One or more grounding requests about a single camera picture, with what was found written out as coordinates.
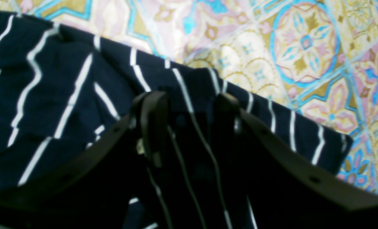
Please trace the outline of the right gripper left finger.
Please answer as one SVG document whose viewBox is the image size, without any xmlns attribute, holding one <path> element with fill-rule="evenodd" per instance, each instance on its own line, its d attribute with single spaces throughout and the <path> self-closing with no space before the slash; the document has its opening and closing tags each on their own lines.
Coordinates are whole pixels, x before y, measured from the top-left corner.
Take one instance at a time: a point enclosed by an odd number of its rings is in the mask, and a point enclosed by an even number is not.
<svg viewBox="0 0 378 229">
<path fill-rule="evenodd" d="M 9 229 L 117 229 L 132 185 L 127 169 L 166 165 L 170 100 L 136 97 L 129 114 L 98 142 L 52 172 L 0 191 L 0 226 Z"/>
</svg>

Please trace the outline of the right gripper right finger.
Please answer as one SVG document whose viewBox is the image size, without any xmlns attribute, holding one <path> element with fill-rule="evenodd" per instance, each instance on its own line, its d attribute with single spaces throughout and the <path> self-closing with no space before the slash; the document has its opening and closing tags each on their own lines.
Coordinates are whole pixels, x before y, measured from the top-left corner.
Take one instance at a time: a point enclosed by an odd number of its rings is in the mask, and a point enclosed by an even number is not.
<svg viewBox="0 0 378 229">
<path fill-rule="evenodd" d="M 378 229 L 378 194 L 293 153 L 227 93 L 218 94 L 213 114 L 223 186 L 250 203 L 259 229 Z"/>
</svg>

